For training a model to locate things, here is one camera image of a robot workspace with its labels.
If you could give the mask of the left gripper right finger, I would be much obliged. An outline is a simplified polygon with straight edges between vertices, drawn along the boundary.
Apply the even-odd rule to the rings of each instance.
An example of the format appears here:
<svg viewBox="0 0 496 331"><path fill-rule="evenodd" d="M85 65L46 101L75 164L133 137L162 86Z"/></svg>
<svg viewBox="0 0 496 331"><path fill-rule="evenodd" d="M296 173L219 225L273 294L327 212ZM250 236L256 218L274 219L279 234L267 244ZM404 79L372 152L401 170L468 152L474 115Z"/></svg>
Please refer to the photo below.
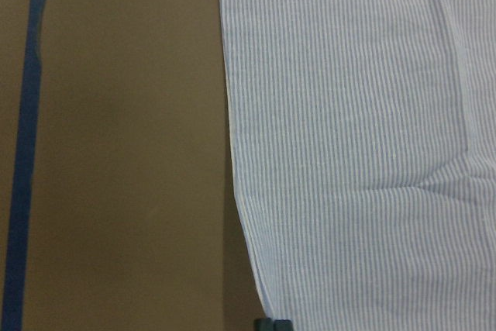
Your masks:
<svg viewBox="0 0 496 331"><path fill-rule="evenodd" d="M274 320L274 331L291 331L291 320L288 319Z"/></svg>

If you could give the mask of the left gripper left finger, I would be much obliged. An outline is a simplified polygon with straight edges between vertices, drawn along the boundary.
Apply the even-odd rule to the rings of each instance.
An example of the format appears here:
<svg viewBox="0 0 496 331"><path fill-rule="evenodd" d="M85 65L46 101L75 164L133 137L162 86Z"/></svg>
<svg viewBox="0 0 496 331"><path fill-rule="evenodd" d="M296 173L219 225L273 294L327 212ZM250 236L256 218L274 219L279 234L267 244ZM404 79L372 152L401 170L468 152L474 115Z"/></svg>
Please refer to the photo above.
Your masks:
<svg viewBox="0 0 496 331"><path fill-rule="evenodd" d="M274 321L270 318L255 319L253 329L255 331L274 331Z"/></svg>

